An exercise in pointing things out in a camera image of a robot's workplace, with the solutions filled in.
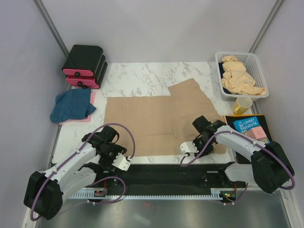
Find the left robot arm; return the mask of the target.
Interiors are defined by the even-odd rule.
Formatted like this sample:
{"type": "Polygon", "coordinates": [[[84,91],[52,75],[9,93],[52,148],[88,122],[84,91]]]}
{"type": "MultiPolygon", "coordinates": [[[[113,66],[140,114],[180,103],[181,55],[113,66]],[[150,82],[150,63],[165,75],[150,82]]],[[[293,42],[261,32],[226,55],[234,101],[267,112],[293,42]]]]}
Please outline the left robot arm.
{"type": "Polygon", "coordinates": [[[104,124],[86,134],[62,161],[31,174],[24,198],[24,205],[31,209],[31,221],[52,219],[74,193],[83,187],[101,186],[104,171],[129,169],[133,156],[126,156],[127,149],[117,144],[115,125],[104,124]]]}

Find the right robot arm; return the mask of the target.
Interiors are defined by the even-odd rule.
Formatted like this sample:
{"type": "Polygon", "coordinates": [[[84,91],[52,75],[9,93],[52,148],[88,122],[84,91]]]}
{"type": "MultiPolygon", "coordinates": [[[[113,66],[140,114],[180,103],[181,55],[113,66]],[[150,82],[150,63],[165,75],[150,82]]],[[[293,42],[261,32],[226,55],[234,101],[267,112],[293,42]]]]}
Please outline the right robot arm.
{"type": "Polygon", "coordinates": [[[218,183],[223,187],[235,181],[255,183],[266,193],[278,188],[292,190],[295,187],[295,171],[282,146],[271,141],[264,143],[245,136],[221,120],[208,121],[200,116],[192,123],[200,134],[193,140],[198,157],[212,148],[214,143],[225,145],[245,157],[250,164],[232,163],[218,174],[218,183]]]}

